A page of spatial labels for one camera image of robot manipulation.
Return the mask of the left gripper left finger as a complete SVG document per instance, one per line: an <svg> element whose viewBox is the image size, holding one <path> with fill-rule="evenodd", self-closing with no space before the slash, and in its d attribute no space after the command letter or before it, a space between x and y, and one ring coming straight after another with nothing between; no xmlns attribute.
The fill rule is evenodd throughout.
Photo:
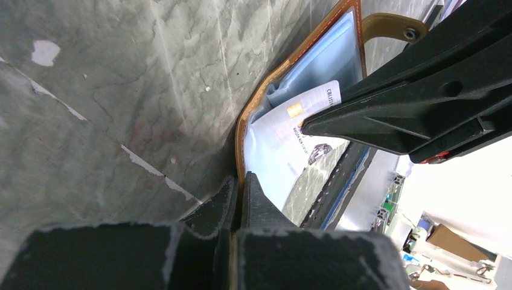
<svg viewBox="0 0 512 290"><path fill-rule="evenodd" d="M2 289L221 289L238 182L179 221L53 225L22 244Z"/></svg>

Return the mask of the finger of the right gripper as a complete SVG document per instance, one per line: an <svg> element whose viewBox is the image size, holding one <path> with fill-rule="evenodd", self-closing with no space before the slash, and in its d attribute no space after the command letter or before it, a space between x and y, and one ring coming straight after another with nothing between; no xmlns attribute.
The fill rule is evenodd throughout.
<svg viewBox="0 0 512 290"><path fill-rule="evenodd" d="M367 78L342 91L344 103L454 65L511 33L511 1L466 1L432 31Z"/></svg>
<svg viewBox="0 0 512 290"><path fill-rule="evenodd" d="M487 48L430 76L315 114L307 135L442 163L511 136L511 51Z"/></svg>

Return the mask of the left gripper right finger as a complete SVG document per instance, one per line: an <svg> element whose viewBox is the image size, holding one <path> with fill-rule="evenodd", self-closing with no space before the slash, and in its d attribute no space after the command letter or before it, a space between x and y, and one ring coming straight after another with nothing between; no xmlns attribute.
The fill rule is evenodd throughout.
<svg viewBox="0 0 512 290"><path fill-rule="evenodd" d="M408 289L391 240L366 231L295 226L245 177L240 228L231 242L231 289Z"/></svg>

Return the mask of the brown leather card holder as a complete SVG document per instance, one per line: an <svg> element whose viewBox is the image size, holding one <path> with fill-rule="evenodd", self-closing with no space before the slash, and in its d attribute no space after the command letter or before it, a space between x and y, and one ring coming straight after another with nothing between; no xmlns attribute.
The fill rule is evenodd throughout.
<svg viewBox="0 0 512 290"><path fill-rule="evenodd" d="M264 78L241 112L235 130L238 176L245 183L249 125L271 109L303 92L330 81L340 91L366 76L364 45L386 37L415 43L429 27L421 20L390 13L361 14L359 1L339 1L298 48ZM298 176L291 173L256 174L265 196L283 210Z"/></svg>

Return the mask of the single silver VIP card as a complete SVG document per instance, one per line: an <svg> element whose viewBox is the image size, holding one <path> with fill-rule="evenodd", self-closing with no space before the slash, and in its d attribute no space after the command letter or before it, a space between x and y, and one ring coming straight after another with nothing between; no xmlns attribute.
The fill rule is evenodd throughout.
<svg viewBox="0 0 512 290"><path fill-rule="evenodd" d="M346 148L348 141L342 138L302 132L306 118L340 103L339 82L333 80L292 97L255 120L248 128L246 170L298 176L320 157Z"/></svg>

